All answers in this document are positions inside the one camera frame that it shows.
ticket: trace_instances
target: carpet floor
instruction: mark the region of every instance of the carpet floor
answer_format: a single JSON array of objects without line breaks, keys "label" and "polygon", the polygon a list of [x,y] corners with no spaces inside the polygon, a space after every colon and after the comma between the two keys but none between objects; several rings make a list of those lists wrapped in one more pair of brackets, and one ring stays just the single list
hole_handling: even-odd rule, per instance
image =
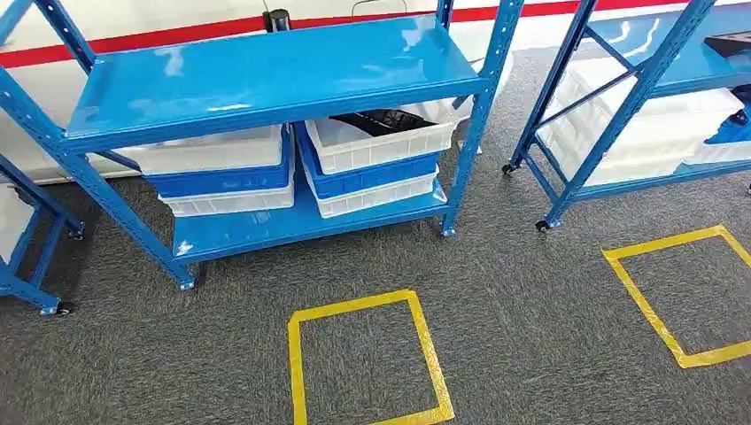
[{"label": "carpet floor", "polygon": [[[751,423],[751,357],[679,367],[601,253],[719,223],[751,249],[751,174],[577,204],[538,233],[545,194],[528,169],[500,167],[550,60],[516,53],[452,238],[420,220],[293,243],[194,267],[201,283],[179,291],[79,187],[48,187],[88,223],[85,241],[61,241],[44,283],[78,311],[43,318],[0,299],[0,424],[290,424],[291,315],[401,289],[422,303],[447,423]],[[442,157],[444,182],[455,157]],[[111,184],[170,239],[149,185]],[[751,339],[751,273],[721,239],[623,265],[687,353]],[[309,423],[436,406],[406,302],[300,332]]]}]

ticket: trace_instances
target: white plastic bin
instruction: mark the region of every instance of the white plastic bin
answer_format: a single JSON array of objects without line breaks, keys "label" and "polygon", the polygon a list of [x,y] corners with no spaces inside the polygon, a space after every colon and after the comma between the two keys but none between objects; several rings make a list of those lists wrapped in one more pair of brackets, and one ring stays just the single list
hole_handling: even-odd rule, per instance
[{"label": "white plastic bin", "polygon": [[703,143],[686,164],[742,161],[751,159],[751,140],[731,143]]},{"label": "white plastic bin", "polygon": [[341,173],[451,147],[451,135],[459,120],[441,101],[408,104],[398,109],[420,115],[436,125],[373,137],[336,120],[307,121],[307,131],[323,173]]},{"label": "white plastic bin", "polygon": [[189,197],[159,197],[172,209],[175,217],[242,213],[248,211],[290,208],[295,204],[295,149],[290,147],[290,177],[287,186],[279,189],[246,190],[211,193]]},{"label": "white plastic bin", "polygon": [[[577,115],[572,112],[554,120],[538,131],[538,136],[553,153],[559,166],[561,166],[563,174],[569,180],[574,178],[574,174],[576,174],[589,152],[589,150],[582,151],[578,149],[581,140],[594,138],[591,129],[584,122],[578,121],[577,118]],[[684,151],[676,150],[673,154],[663,152],[660,155],[655,154],[650,158],[645,156],[630,156],[628,158],[619,158],[617,156],[603,157],[592,175],[585,182],[585,186],[627,182],[672,174],[686,158],[686,152],[693,151],[698,144],[701,144],[701,139],[678,140],[675,141],[676,146],[688,146],[689,149]]]},{"label": "white plastic bin", "polygon": [[315,186],[311,183],[310,175],[306,170],[307,184],[313,192],[315,202],[318,204],[318,211],[324,219],[430,193],[433,190],[433,180],[435,180],[436,175],[438,175],[437,168],[436,172],[432,174],[358,190],[338,197],[319,199],[315,193]]},{"label": "white plastic bin", "polygon": [[34,207],[20,200],[16,190],[9,185],[0,185],[0,257],[5,263],[28,226]]},{"label": "white plastic bin", "polygon": [[[561,105],[572,104],[624,71],[613,58],[572,61],[554,97]],[[577,140],[581,143],[577,145],[579,150],[589,151],[635,82],[636,78],[630,77],[573,111],[593,134],[589,139]],[[650,99],[629,121],[608,155],[624,161],[657,155],[677,156],[680,151],[688,151],[688,147],[676,145],[676,140],[706,140],[716,133],[728,116],[742,107],[743,104],[728,89]],[[546,115],[560,109],[560,106],[548,108]]]},{"label": "white plastic bin", "polygon": [[133,146],[117,152],[137,162],[144,174],[276,166],[282,162],[281,126]]}]

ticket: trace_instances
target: blue shelf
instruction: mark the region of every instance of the blue shelf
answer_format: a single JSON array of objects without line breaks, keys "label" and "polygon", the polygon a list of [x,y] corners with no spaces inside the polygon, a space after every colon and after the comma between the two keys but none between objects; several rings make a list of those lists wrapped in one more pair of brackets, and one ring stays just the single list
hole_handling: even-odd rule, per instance
[{"label": "blue shelf", "polygon": [[175,219],[174,260],[191,263],[217,259],[284,243],[418,220],[447,213],[450,208],[435,180],[429,194],[323,219],[305,176],[298,170],[295,204],[291,208]]},{"label": "blue shelf", "polygon": [[677,168],[675,173],[663,177],[634,180],[631,182],[601,184],[597,186],[585,186],[577,192],[574,198],[576,201],[585,201],[619,193],[632,192],[634,190],[653,188],[656,186],[662,186],[663,184],[690,182],[693,180],[717,177],[718,175],[737,173],[738,171],[746,170],[751,170],[751,159],[743,161],[716,162],[713,164],[682,164]]},{"label": "blue shelf", "polygon": [[[681,12],[598,20],[589,28],[637,65],[654,54]],[[723,58],[704,43],[709,35],[751,30],[751,4],[715,6],[662,76],[652,97],[751,83],[751,56]]]},{"label": "blue shelf", "polygon": [[67,127],[75,153],[476,93],[434,15],[97,56]]}]

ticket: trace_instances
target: shelf upright post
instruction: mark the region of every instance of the shelf upright post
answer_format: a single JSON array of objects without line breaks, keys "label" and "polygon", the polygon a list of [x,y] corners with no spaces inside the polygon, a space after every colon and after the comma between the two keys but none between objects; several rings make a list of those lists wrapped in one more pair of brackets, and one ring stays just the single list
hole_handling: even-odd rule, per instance
[{"label": "shelf upright post", "polygon": [[58,309],[59,299],[28,282],[22,281],[0,261],[0,296],[12,295],[42,309],[42,314],[52,314]]},{"label": "shelf upright post", "polygon": [[8,180],[15,184],[16,187],[23,190],[23,192],[29,197],[32,197],[37,204],[50,209],[56,216],[65,220],[68,228],[70,228],[69,235],[71,237],[83,236],[83,221],[78,220],[70,211],[68,211],[67,208],[61,205],[39,186],[35,185],[21,172],[21,170],[3,155],[0,155],[0,174],[7,177]]},{"label": "shelf upright post", "polygon": [[459,162],[453,175],[453,184],[449,191],[448,204],[451,209],[441,220],[441,234],[444,236],[451,236],[456,233],[453,222],[456,219],[456,213],[459,211],[459,204],[464,195],[467,180],[469,180],[469,175],[472,172],[477,147],[483,137],[485,123],[492,108],[493,96],[498,88],[503,65],[506,63],[506,56],[511,48],[511,38],[514,36],[523,4],[523,0],[502,0],[498,6],[483,69],[479,72],[480,77],[483,77],[486,81],[485,87],[474,95],[474,105],[469,116],[467,136],[461,148]]},{"label": "shelf upright post", "polygon": [[[715,0],[692,0],[677,19],[675,25],[665,36],[664,41],[657,48],[654,55],[646,60],[646,63],[638,73],[638,80],[631,89],[629,95],[623,100],[613,119],[605,127],[600,139],[594,144],[592,150],[585,158],[582,165],[574,174],[571,181],[566,184],[563,192],[553,203],[550,212],[545,217],[544,225],[553,227],[558,225],[558,219],[574,201],[576,193],[582,189],[586,180],[602,160],[602,156],[610,149],[631,117],[636,114],[641,106],[647,101],[654,86],[662,78],[665,71],[673,62],[677,54],[685,45],[685,42],[696,30],[701,21],[709,13]],[[551,96],[554,87],[549,88],[547,96]]]},{"label": "shelf upright post", "polygon": [[44,15],[50,25],[55,28],[60,39],[66,44],[78,64],[83,68],[83,72],[89,74],[94,66],[94,51],[91,50],[86,40],[83,38],[81,31],[75,26],[68,16],[63,5],[58,0],[35,0],[36,6]]},{"label": "shelf upright post", "polygon": [[55,125],[21,86],[0,66],[0,106],[52,156],[180,284],[193,287],[193,277],[151,232],[120,195],[89,164],[85,155],[66,150],[63,130]]},{"label": "shelf upright post", "polygon": [[577,7],[577,13],[574,15],[574,19],[571,21],[569,30],[566,32],[566,36],[563,38],[563,44],[558,50],[558,54],[555,55],[555,60],[550,68],[550,72],[545,79],[545,84],[542,86],[538,100],[532,107],[530,117],[527,119],[527,124],[522,131],[522,137],[519,139],[519,143],[514,149],[514,154],[511,155],[509,161],[510,169],[504,169],[504,173],[515,170],[522,165],[523,154],[529,150],[534,140],[534,132],[542,120],[545,114],[545,109],[550,104],[550,99],[553,97],[555,88],[558,87],[558,83],[561,81],[563,72],[566,70],[566,65],[569,63],[571,56],[573,56],[582,36],[586,30],[586,24],[592,12],[597,0],[582,0]]},{"label": "shelf upright post", "polygon": [[441,25],[448,29],[451,25],[451,15],[453,13],[453,0],[438,0],[436,16],[441,21]]}]

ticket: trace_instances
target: yellow floor tape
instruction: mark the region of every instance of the yellow floor tape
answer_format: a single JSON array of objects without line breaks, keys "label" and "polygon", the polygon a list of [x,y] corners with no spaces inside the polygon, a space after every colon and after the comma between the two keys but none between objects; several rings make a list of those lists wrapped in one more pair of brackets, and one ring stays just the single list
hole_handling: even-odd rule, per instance
[{"label": "yellow floor tape", "polygon": [[623,268],[620,259],[644,254],[647,252],[662,250],[683,243],[700,241],[701,239],[706,239],[708,237],[714,236],[721,236],[731,246],[735,253],[738,254],[749,267],[751,267],[751,255],[749,255],[748,252],[743,249],[743,246],[741,246],[740,243],[734,237],[732,237],[730,232],[728,232],[722,224],[714,226],[712,228],[703,228],[701,230],[695,230],[693,232],[688,232],[681,235],[664,237],[663,239],[657,239],[656,241],[652,242],[637,243],[635,245],[626,246],[624,248],[618,248],[617,250],[602,251],[605,259],[607,259],[608,263],[610,263],[610,266],[613,267],[616,275],[621,279],[621,282],[623,282],[623,285],[626,287],[626,290],[629,291],[629,294],[631,294],[631,297],[634,299],[634,301],[636,301],[636,304],[639,306],[641,312],[645,315],[646,319],[652,325],[654,330],[657,331],[657,335],[662,338],[664,343],[673,353],[673,356],[675,356],[678,365],[683,368],[709,366],[723,361],[747,356],[751,354],[751,341],[728,345],[726,347],[710,350],[707,352],[698,352],[696,354],[684,353],[683,349],[680,347],[680,345],[678,345],[676,338],[674,338],[673,335],[668,331],[668,328],[665,327],[665,324],[660,320],[659,317],[657,317],[657,314],[654,313],[652,307],[649,305],[649,303],[647,303],[644,296],[641,295],[639,288],[637,288],[636,284]]},{"label": "yellow floor tape", "polygon": [[428,363],[430,379],[433,382],[433,389],[436,392],[438,407],[426,410],[425,412],[412,413],[398,418],[386,421],[374,422],[373,425],[430,425],[441,421],[448,421],[453,418],[453,406],[448,395],[448,389],[445,386],[444,376],[441,372],[441,366],[438,364],[436,349],[430,339],[428,324],[422,315],[420,301],[413,290],[397,290],[373,297],[358,298],[343,303],[324,305],[307,310],[299,310],[292,314],[289,323],[287,323],[287,334],[290,340],[290,374],[292,382],[292,405],[294,409],[295,425],[307,424],[307,413],[305,403],[305,384],[303,381],[303,353],[300,346],[300,322],[320,319],[321,317],[333,316],[334,314],[349,313],[356,310],[362,310],[370,307],[377,307],[395,303],[398,301],[407,301],[409,311],[412,314],[414,326],[417,329],[417,336],[420,339],[422,354]]}]

